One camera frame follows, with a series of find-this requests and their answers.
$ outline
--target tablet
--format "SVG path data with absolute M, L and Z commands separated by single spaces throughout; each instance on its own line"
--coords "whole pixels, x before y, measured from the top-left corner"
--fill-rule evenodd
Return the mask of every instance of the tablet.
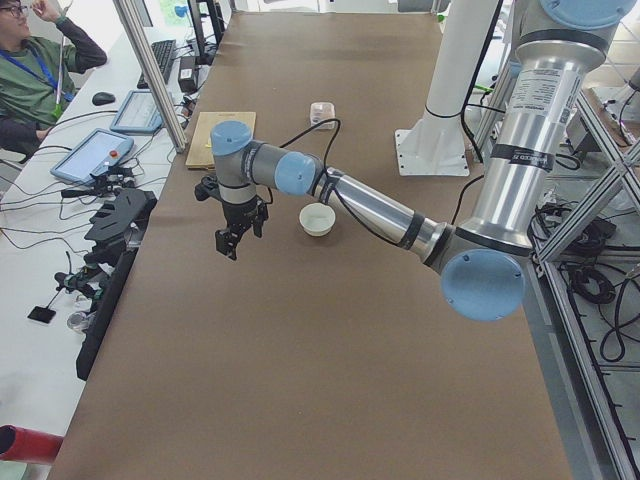
M 151 91 L 131 90 L 109 129 L 127 135 L 150 135 L 161 126 L 162 117 Z
M 117 165 L 133 147 L 133 139 L 101 128 L 95 129 L 51 170 L 54 177 L 90 185 L 91 175 L 101 175 Z

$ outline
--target white bowl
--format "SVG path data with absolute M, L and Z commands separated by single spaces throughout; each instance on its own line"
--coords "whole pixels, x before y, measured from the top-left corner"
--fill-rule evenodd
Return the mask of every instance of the white bowl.
M 333 209 L 322 203 L 312 203 L 300 210 L 300 225 L 312 237 L 321 237 L 331 231 L 336 221 Z

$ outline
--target blue lanyard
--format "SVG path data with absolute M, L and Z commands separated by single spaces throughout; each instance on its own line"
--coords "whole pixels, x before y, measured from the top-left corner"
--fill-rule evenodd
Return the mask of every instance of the blue lanyard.
M 36 52 L 35 48 L 33 48 L 31 45 L 29 45 L 27 48 L 29 48 L 29 51 L 36 58 L 36 61 L 38 62 L 38 65 L 40 65 L 40 70 L 42 70 L 42 73 L 46 77 L 47 82 L 49 83 L 49 85 L 51 85 L 51 87 L 53 88 L 54 91 L 57 91 L 58 90 L 58 82 L 57 82 L 57 80 L 55 78 L 53 78 L 53 75 L 51 75 L 51 72 L 49 71 L 49 67 L 47 67 L 47 65 L 44 63 L 44 60 L 42 60 L 40 55 L 38 55 L 38 52 Z M 38 76 L 33 70 L 31 70 L 29 67 L 27 67 L 21 61 L 17 60 L 16 58 L 12 57 L 11 55 L 9 55 L 4 50 L 0 50 L 0 55 L 2 55 L 2 57 L 4 57 L 5 60 L 13 63 L 16 67 L 24 70 L 25 72 L 27 72 L 30 75 L 33 75 L 38 80 L 43 81 L 43 79 L 40 78 L 40 76 Z M 71 100 L 73 100 L 73 95 L 70 94 L 70 93 L 62 92 L 62 95 L 64 96 L 64 99 L 67 102 L 70 102 Z

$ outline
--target glasses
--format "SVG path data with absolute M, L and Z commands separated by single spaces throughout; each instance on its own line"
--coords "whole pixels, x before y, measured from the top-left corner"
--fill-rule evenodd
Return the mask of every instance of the glasses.
M 7 10 L 11 12 L 15 18 L 26 17 L 29 15 L 29 7 L 22 5 L 20 7 L 2 7 L 0 10 Z

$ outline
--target robotic arm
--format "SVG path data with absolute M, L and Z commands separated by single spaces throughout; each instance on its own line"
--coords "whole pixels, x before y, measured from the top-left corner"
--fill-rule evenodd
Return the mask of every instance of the robotic arm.
M 211 134 L 217 178 L 207 176 L 196 187 L 198 200 L 222 203 L 227 228 L 216 232 L 217 250 L 235 260 L 247 230 L 262 235 L 268 214 L 256 184 L 308 194 L 416 253 L 441 275 L 445 298 L 462 315 L 485 321 L 509 315 L 524 296 L 521 264 L 532 250 L 527 228 L 571 108 L 635 1 L 516 3 L 523 9 L 516 17 L 522 69 L 483 189 L 471 217 L 457 227 L 434 222 L 314 157 L 255 141 L 240 122 L 219 124 Z

